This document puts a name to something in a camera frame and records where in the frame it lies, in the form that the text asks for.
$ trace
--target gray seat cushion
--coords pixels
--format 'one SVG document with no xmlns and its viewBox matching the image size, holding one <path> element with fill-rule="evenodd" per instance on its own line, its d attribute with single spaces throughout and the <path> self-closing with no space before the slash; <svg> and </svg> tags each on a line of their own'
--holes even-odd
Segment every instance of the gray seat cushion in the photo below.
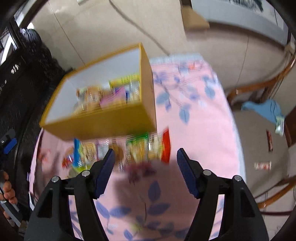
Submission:
<svg viewBox="0 0 296 241">
<path fill-rule="evenodd" d="M 288 145 L 285 135 L 275 134 L 275 125 L 254 111 L 234 112 L 242 143 L 247 186 L 254 196 L 259 195 L 287 176 Z M 266 130 L 272 136 L 273 152 L 268 152 Z M 271 170 L 255 170 L 255 162 L 270 162 Z"/>
</svg>

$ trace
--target silver screw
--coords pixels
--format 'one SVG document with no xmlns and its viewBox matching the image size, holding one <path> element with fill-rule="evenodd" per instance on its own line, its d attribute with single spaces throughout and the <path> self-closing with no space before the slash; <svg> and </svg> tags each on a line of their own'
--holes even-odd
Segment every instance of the silver screw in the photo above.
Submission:
<svg viewBox="0 0 296 241">
<path fill-rule="evenodd" d="M 239 175 L 235 175 L 234 176 L 234 179 L 237 181 L 237 182 L 240 182 L 242 180 L 242 177 L 239 176 Z"/>
<path fill-rule="evenodd" d="M 206 176 L 210 176 L 212 174 L 210 170 L 204 170 L 202 173 Z"/>
<path fill-rule="evenodd" d="M 56 183 L 58 180 L 59 180 L 59 177 L 58 177 L 58 176 L 54 176 L 54 177 L 52 178 L 52 182 L 54 182 L 54 183 Z"/>
<path fill-rule="evenodd" d="M 89 170 L 85 170 L 85 171 L 82 172 L 82 175 L 84 177 L 87 177 L 89 174 L 90 174 L 90 171 Z"/>
</svg>

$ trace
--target open cardboard box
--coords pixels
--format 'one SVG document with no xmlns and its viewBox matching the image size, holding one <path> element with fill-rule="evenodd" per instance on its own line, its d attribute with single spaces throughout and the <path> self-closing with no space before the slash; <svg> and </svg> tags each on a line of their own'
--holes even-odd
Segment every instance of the open cardboard box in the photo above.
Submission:
<svg viewBox="0 0 296 241">
<path fill-rule="evenodd" d="M 73 115 L 77 88 L 99 85 L 130 74 L 140 75 L 140 100 Z M 142 44 L 101 57 L 64 76 L 52 95 L 40 126 L 63 140 L 114 137 L 156 131 L 152 70 Z"/>
</svg>

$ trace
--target chair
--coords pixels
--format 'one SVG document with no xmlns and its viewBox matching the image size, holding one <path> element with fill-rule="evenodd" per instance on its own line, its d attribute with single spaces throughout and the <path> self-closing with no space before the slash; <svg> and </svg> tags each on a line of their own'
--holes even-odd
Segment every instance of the chair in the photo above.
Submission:
<svg viewBox="0 0 296 241">
<path fill-rule="evenodd" d="M 289 64 L 276 77 L 271 80 L 255 83 L 248 86 L 237 87 L 230 91 L 227 96 L 229 105 L 237 124 L 240 135 L 244 161 L 246 167 L 247 185 L 254 197 L 260 196 L 276 185 L 288 186 L 283 188 L 273 197 L 258 203 L 259 208 L 272 204 L 296 185 L 296 178 L 287 178 L 288 169 L 288 148 L 291 145 L 288 129 L 285 125 L 283 137 L 274 133 L 275 125 L 251 110 L 237 111 L 237 104 L 233 104 L 236 96 L 263 89 L 263 94 L 257 103 L 263 103 L 270 97 L 276 85 L 282 81 L 290 72 L 296 62 L 296 55 L 293 55 Z M 268 150 L 266 130 L 271 132 L 273 141 L 273 152 Z M 255 162 L 270 162 L 271 170 L 255 170 Z"/>
</svg>

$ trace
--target person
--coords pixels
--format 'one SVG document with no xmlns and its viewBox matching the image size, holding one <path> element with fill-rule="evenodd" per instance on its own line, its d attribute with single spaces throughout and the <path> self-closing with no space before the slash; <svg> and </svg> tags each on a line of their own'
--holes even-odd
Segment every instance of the person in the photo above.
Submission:
<svg viewBox="0 0 296 241">
<path fill-rule="evenodd" d="M 3 172 L 4 179 L 6 180 L 4 185 L 3 185 L 3 192 L 4 195 L 0 193 L 0 200 L 5 200 L 7 199 L 11 204 L 17 204 L 17 198 L 15 197 L 15 191 L 13 190 L 11 183 L 9 181 L 9 176 L 7 172 Z M 4 216 L 6 219 L 9 221 L 9 223 L 12 225 L 12 220 L 9 217 L 9 215 L 4 211 L 2 206 L 0 206 L 1 211 L 3 212 Z"/>
</svg>

